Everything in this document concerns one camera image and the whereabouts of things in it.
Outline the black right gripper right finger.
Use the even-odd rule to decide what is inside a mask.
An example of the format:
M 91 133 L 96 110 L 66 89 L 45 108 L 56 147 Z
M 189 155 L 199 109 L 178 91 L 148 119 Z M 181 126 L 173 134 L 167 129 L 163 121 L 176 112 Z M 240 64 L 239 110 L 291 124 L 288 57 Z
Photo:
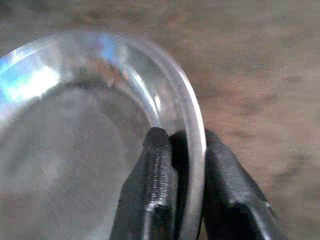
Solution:
M 210 240 L 286 240 L 268 199 L 236 155 L 205 131 L 203 217 Z

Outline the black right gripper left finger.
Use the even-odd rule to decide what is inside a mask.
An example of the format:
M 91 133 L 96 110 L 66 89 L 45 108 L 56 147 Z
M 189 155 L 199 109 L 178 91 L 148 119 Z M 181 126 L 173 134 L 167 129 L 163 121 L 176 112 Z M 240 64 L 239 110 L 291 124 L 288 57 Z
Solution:
M 113 222 L 115 240 L 171 240 L 174 228 L 172 147 L 167 132 L 152 127 L 122 186 Z

